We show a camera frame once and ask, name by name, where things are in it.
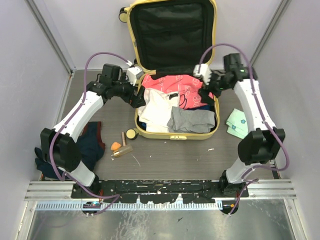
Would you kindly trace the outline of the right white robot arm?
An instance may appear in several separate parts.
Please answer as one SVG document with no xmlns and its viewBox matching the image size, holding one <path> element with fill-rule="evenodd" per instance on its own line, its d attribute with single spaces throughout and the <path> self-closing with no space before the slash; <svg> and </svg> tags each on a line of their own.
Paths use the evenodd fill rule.
<svg viewBox="0 0 320 240">
<path fill-rule="evenodd" d="M 271 120 L 252 67 L 244 66 L 238 53 L 224 56 L 223 61 L 223 75 L 200 62 L 194 67 L 193 76 L 202 81 L 198 91 L 202 102 L 212 104 L 209 93 L 219 97 L 222 91 L 232 89 L 242 106 L 248 133 L 237 146 L 237 160 L 222 173 L 218 184 L 223 196 L 238 197 L 251 172 L 269 168 L 267 164 L 278 155 L 286 134 Z"/>
</svg>

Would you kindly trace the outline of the grey cloth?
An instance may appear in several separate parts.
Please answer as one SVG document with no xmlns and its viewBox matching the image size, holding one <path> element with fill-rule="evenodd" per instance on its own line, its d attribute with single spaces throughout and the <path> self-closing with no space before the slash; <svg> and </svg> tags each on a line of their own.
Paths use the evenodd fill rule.
<svg viewBox="0 0 320 240">
<path fill-rule="evenodd" d="M 207 134 L 216 126 L 215 113 L 210 110 L 185 110 L 172 107 L 167 127 L 170 133 Z"/>
</svg>

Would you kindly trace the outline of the blue garment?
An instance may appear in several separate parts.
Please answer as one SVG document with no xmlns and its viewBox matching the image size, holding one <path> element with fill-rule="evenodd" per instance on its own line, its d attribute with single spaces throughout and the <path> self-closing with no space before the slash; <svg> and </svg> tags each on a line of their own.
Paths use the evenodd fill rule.
<svg viewBox="0 0 320 240">
<path fill-rule="evenodd" d="M 211 111 L 211 112 L 216 112 L 215 110 L 215 107 L 214 106 L 211 106 L 211 105 L 203 105 L 203 106 L 200 106 L 200 107 L 194 107 L 194 108 L 187 108 L 187 110 L 189 111 L 195 111 L 195 110 L 206 110 L 206 111 Z M 138 123 L 138 126 L 143 129 L 143 130 L 147 130 L 147 124 L 145 122 L 141 122 L 140 119 L 139 119 L 139 116 L 137 117 L 137 123 Z"/>
</svg>

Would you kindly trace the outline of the pink patterned garment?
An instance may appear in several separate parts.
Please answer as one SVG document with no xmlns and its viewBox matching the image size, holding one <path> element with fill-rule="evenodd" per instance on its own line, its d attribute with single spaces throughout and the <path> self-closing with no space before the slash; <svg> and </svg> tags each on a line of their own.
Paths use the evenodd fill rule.
<svg viewBox="0 0 320 240">
<path fill-rule="evenodd" d="M 151 75 L 146 74 L 141 85 L 146 89 L 156 89 L 166 94 L 179 92 L 179 107 L 185 110 L 208 106 L 208 104 L 201 102 L 202 98 L 198 93 L 203 82 L 187 74 L 167 75 L 157 79 L 152 79 Z"/>
</svg>

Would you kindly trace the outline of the white t-shirt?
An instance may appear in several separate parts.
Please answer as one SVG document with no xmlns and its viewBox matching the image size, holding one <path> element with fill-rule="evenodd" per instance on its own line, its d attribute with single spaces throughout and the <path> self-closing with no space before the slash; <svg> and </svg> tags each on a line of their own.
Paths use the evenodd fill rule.
<svg viewBox="0 0 320 240">
<path fill-rule="evenodd" d="M 145 106 L 138 108 L 139 121 L 145 123 L 146 131 L 151 133 L 168 133 L 168 121 L 172 107 L 179 107 L 178 91 L 164 93 L 157 89 L 146 88 L 144 91 Z"/>
</svg>

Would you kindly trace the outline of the yellow hard-shell suitcase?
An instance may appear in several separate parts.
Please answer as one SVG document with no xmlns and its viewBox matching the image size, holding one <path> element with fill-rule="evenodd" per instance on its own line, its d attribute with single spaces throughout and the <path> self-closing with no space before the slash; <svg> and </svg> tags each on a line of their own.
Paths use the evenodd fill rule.
<svg viewBox="0 0 320 240">
<path fill-rule="evenodd" d="M 165 76 L 193 76 L 199 63 L 210 64 L 215 52 L 217 5 L 213 0 L 137 0 L 119 11 L 119 20 L 126 23 L 135 52 L 135 63 L 143 75 L 152 79 Z M 136 132 L 149 139 L 205 140 L 220 124 L 220 106 L 215 97 L 216 126 L 209 133 L 148 132 L 138 126 Z"/>
</svg>

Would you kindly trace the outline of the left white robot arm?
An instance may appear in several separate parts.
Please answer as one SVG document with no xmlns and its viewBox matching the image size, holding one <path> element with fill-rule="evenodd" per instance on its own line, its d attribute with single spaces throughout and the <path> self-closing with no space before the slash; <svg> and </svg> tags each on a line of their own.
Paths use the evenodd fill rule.
<svg viewBox="0 0 320 240">
<path fill-rule="evenodd" d="M 111 98 L 120 97 L 135 109 L 145 106 L 145 88 L 136 86 L 143 73 L 138 66 L 123 71 L 119 66 L 105 64 L 98 80 L 85 85 L 81 98 L 64 119 L 40 133 L 43 160 L 56 176 L 78 182 L 88 198 L 99 195 L 99 178 L 83 162 L 77 140 L 92 116 Z"/>
</svg>

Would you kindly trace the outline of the mint green cloth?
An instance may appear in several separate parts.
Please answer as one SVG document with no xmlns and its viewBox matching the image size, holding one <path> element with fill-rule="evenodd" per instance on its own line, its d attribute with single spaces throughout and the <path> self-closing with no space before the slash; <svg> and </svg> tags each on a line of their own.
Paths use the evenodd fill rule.
<svg viewBox="0 0 320 240">
<path fill-rule="evenodd" d="M 226 120 L 227 133 L 237 138 L 244 139 L 248 134 L 248 125 L 243 111 L 236 108 Z"/>
</svg>

